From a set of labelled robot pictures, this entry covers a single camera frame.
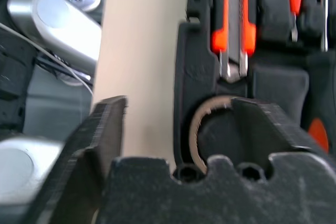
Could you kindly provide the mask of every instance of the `tool organizer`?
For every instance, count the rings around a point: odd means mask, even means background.
[[[302,0],[296,19],[297,42],[290,38],[295,19],[289,0],[250,3],[256,4],[252,8],[256,10],[256,50],[248,58],[247,77],[228,83],[220,77],[218,55],[211,48],[212,18],[218,1],[187,2],[187,22],[180,25],[176,53],[174,154],[177,164],[193,163],[188,142],[192,118],[203,102],[219,95],[275,103],[293,124],[310,131],[329,153],[336,153],[336,26],[333,25],[336,0],[329,0],[327,52],[321,51],[324,11],[320,0]],[[211,155],[224,154],[234,164],[244,161],[241,131],[233,110],[210,116],[198,129],[200,157],[206,161]]]
[[[291,27],[276,41],[272,23],[247,77],[228,83],[211,51],[214,3],[188,0],[179,29],[174,173],[163,159],[118,157],[127,101],[106,99],[67,140],[22,223],[334,222],[334,160],[301,129],[320,118],[334,153],[334,50],[321,52],[319,38],[290,42]]]

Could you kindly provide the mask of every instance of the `circular cutout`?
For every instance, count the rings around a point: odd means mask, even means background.
[[[244,161],[244,141],[232,109],[213,110],[205,115],[197,135],[198,153],[204,161],[213,155],[227,156],[233,165]]]
[[[34,170],[33,161],[18,149],[0,150],[0,196],[20,190]]]
[[[206,164],[198,153],[197,134],[202,118],[211,114],[213,110],[231,108],[231,99],[229,95],[223,95],[211,98],[205,101],[194,114],[189,128],[189,149],[195,165],[205,174]]]
[[[247,167],[243,169],[242,176],[252,181],[258,181],[261,179],[259,171],[254,169],[253,167]]]
[[[194,164],[182,164],[178,166],[173,176],[184,183],[197,182],[204,177],[203,173]]]

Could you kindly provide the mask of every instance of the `wire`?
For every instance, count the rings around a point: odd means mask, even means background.
[[[62,67],[64,67],[65,69],[67,69],[75,79],[77,79],[78,81],[80,81],[80,83],[83,84],[83,86],[90,92],[90,94],[93,96],[93,92],[90,89],[90,87],[82,80],[78,77],[78,75],[76,75],[76,73],[70,68],[68,67],[66,64],[64,64],[61,60],[57,59],[55,56],[53,56],[51,53],[49,53],[47,50],[45,50],[44,48],[42,48],[41,46],[39,46],[38,44],[36,44],[35,42],[31,41],[30,39],[28,39],[27,37],[19,34],[18,32],[14,31],[13,29],[9,28],[8,26],[0,23],[0,28],[6,30],[7,32],[25,40],[26,42],[28,42],[29,44],[33,45],[36,49],[40,50],[41,52],[43,52],[46,56],[48,56],[51,60],[53,60],[54,62],[60,64]]]

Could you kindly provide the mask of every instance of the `black plastic tool case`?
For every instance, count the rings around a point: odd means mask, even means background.
[[[110,163],[126,101],[105,100],[68,140],[22,223],[91,223],[97,209],[97,224],[334,222],[334,160],[299,126],[317,113],[333,122],[334,51],[258,45],[248,77],[225,83],[209,49],[211,6],[188,0],[190,22],[178,35],[174,174],[157,158]],[[241,98],[198,132],[204,159],[224,154],[207,159],[204,175],[191,164],[190,120],[205,100],[228,94]]]
[[[181,24],[179,29],[174,97],[176,162],[192,162],[188,149],[191,118],[202,102],[216,95],[276,103],[304,129],[308,129],[313,118],[318,116],[328,131],[329,151],[334,153],[335,51],[331,49],[322,53],[318,45],[305,46],[301,41],[280,44],[258,39],[257,49],[249,58],[247,78],[233,84],[226,83],[219,77],[219,61],[211,52],[213,2],[188,0],[187,23]],[[199,133],[198,148],[204,159],[213,154],[235,152],[237,156],[231,158],[242,161],[236,151],[239,133],[233,130],[236,128],[232,123],[233,117],[232,113],[227,113],[221,119],[217,117],[207,122],[205,131],[211,130],[212,136]]]

